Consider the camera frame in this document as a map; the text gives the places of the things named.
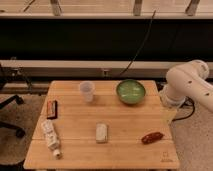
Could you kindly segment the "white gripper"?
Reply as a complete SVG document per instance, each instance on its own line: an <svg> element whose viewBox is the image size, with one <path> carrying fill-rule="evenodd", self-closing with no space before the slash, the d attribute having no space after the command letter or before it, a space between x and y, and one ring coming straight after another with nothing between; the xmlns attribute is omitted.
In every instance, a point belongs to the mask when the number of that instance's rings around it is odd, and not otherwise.
<svg viewBox="0 0 213 171"><path fill-rule="evenodd" d="M176 108L179 108L185 102L186 97L170 85L165 85L159 91L159 95L162 104L168 107L164 109L163 116L165 121L170 124L177 114Z"/></svg>

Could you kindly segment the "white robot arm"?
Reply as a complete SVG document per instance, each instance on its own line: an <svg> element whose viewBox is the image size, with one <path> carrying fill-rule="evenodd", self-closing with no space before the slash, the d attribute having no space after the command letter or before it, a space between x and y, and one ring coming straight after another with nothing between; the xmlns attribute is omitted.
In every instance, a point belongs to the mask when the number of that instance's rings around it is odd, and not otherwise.
<svg viewBox="0 0 213 171"><path fill-rule="evenodd" d="M213 112L213 85L206 81L210 70L206 62L192 60L170 68L167 84L159 92L162 105L179 108L187 97Z"/></svg>

